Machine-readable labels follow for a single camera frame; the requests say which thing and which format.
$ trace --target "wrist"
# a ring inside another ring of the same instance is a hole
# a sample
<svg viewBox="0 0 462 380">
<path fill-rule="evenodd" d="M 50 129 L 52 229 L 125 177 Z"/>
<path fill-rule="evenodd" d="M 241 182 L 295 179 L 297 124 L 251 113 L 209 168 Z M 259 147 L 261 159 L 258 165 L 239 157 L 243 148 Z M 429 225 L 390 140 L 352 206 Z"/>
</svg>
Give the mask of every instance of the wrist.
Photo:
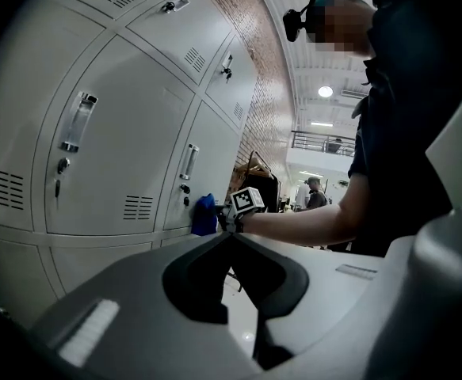
<svg viewBox="0 0 462 380">
<path fill-rule="evenodd" d="M 255 215 L 256 214 L 254 212 L 250 212 L 248 214 L 245 214 L 239 220 L 239 222 L 242 224 L 242 231 L 244 233 L 251 233 L 252 232 L 252 225 L 253 225 Z"/>
</svg>

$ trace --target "brick wall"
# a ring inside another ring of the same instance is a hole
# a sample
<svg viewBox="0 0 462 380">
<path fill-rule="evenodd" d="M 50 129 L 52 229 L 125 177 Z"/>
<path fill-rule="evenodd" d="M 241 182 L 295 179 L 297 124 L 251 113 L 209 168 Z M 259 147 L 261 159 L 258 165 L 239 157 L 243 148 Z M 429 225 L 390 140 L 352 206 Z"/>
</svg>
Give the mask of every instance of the brick wall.
<svg viewBox="0 0 462 380">
<path fill-rule="evenodd" d="M 273 19 L 263 0 L 216 0 L 234 24 L 258 71 L 254 96 L 236 166 L 246 164 L 252 150 L 268 162 L 288 193 L 285 157 L 294 117 L 287 64 Z"/>
</svg>

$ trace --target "ceiling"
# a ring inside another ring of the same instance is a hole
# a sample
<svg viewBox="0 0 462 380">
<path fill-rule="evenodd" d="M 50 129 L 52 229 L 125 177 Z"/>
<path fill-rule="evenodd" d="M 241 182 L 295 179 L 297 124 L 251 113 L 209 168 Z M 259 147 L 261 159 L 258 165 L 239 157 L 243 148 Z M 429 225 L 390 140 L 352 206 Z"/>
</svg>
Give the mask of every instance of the ceiling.
<svg viewBox="0 0 462 380">
<path fill-rule="evenodd" d="M 296 42 L 285 38 L 282 17 L 289 9 L 301 10 L 309 0 L 264 0 L 273 17 L 281 38 L 297 114 L 296 129 L 319 134 L 332 134 L 353 138 L 358 119 L 351 114 L 359 99 L 343 97 L 343 90 L 367 94 L 365 65 L 362 59 L 333 52 L 315 52 L 315 45 L 306 42 L 306 32 Z M 330 86 L 333 95 L 323 98 L 319 87 Z M 316 127 L 312 122 L 333 124 L 333 127 Z"/>
</svg>

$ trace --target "key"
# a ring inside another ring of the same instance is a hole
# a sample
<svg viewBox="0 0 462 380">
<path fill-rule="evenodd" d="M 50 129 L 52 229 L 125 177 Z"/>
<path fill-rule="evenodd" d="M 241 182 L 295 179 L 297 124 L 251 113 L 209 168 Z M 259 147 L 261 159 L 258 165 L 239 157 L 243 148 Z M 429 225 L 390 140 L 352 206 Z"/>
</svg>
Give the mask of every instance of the key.
<svg viewBox="0 0 462 380">
<path fill-rule="evenodd" d="M 55 186 L 55 198 L 56 198 L 56 209 L 58 210 L 58 197 L 59 197 L 59 191 L 61 189 L 62 182 L 57 179 L 56 180 L 56 186 Z"/>
</svg>

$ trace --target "locker handle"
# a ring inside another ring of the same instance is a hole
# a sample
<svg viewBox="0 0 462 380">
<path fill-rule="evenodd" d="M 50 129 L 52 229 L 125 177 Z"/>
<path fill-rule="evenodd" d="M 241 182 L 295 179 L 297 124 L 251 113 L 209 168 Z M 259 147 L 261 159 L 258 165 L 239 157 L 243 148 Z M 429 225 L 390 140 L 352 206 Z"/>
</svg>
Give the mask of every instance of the locker handle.
<svg viewBox="0 0 462 380">
<path fill-rule="evenodd" d="M 97 101 L 98 99 L 91 94 L 78 93 L 69 111 L 67 122 L 63 126 L 60 149 L 74 153 L 79 150 L 86 125 Z"/>
<path fill-rule="evenodd" d="M 193 167 L 196 164 L 197 156 L 199 155 L 199 148 L 193 144 L 189 144 L 190 156 L 189 162 L 186 165 L 185 173 L 180 174 L 180 178 L 183 180 L 190 180 L 190 175 L 192 174 Z"/>
</svg>

